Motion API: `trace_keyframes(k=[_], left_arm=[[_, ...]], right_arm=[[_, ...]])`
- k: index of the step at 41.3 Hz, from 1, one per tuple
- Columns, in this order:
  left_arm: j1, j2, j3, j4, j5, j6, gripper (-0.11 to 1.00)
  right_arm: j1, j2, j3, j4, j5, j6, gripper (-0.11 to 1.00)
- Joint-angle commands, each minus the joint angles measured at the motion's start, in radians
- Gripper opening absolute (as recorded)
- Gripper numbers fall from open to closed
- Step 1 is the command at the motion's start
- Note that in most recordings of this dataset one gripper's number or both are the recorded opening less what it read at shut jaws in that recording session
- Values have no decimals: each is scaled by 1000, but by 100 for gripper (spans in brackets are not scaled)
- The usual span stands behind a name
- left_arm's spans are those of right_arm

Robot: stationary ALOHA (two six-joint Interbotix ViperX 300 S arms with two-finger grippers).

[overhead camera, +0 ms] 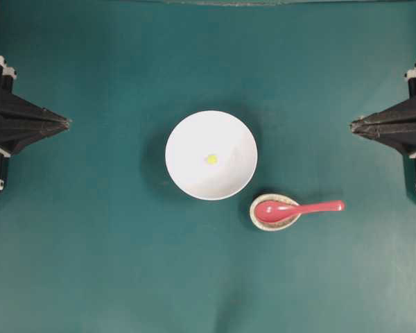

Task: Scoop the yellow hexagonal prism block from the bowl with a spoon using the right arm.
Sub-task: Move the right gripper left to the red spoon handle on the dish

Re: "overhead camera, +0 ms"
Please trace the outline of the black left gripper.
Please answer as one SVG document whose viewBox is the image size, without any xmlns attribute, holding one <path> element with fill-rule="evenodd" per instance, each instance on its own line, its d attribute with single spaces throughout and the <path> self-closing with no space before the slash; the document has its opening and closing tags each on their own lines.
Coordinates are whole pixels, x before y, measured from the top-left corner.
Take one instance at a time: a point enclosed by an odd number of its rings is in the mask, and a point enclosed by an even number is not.
<svg viewBox="0 0 416 333">
<path fill-rule="evenodd" d="M 68 118 L 12 94 L 12 86 L 16 78 L 15 69 L 9 67 L 5 58 L 0 55 L 0 106 L 3 98 L 6 97 L 8 117 L 40 121 L 27 121 L 26 124 L 21 122 L 18 128 L 6 129 L 6 147 L 4 143 L 0 143 L 0 193 L 7 183 L 11 153 L 20 153 L 27 146 L 60 134 L 70 127 Z"/>
</svg>

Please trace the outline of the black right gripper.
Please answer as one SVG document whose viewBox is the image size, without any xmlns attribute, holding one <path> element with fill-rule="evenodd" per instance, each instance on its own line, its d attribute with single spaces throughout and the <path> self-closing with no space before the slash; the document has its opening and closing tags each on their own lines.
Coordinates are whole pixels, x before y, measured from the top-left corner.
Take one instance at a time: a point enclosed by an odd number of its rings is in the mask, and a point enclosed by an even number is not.
<svg viewBox="0 0 416 333">
<path fill-rule="evenodd" d="M 414 161 L 416 176 L 416 123 L 403 123 L 416 121 L 416 63 L 406 72 L 405 79 L 410 99 L 357 119 L 351 122 L 350 129 L 355 135 L 389 146 L 400 153 L 410 153 L 409 158 Z"/>
</svg>

